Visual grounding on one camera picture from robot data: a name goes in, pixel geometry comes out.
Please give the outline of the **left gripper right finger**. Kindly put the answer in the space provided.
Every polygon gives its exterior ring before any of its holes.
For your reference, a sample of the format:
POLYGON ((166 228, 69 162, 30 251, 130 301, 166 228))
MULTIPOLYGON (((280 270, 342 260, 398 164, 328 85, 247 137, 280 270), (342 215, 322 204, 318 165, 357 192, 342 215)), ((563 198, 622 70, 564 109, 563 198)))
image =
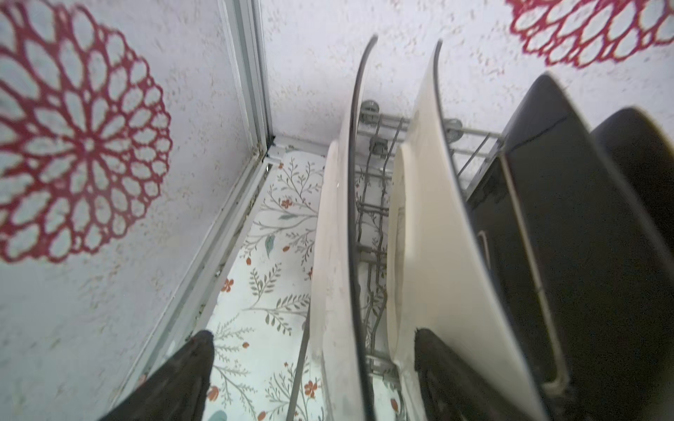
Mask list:
POLYGON ((528 420, 431 330, 414 336, 414 369, 428 420, 528 420))

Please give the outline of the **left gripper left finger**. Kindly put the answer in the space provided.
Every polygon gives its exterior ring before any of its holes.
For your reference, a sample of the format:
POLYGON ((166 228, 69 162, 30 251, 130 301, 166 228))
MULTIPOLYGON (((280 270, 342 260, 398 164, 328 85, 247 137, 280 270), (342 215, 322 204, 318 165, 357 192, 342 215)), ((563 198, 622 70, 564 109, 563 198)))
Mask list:
POLYGON ((103 419, 201 420, 214 356, 212 333, 205 330, 196 333, 103 419))

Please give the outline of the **white square plate black rim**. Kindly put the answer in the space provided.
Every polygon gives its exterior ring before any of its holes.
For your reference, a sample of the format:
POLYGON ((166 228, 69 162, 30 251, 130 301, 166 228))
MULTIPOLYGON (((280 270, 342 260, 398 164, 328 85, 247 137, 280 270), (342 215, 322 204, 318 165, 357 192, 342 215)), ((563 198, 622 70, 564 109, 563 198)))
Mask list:
POLYGON ((328 149, 319 201, 308 327, 328 420, 376 417, 363 345, 355 179, 363 78, 377 41, 372 36, 363 52, 342 128, 328 149))

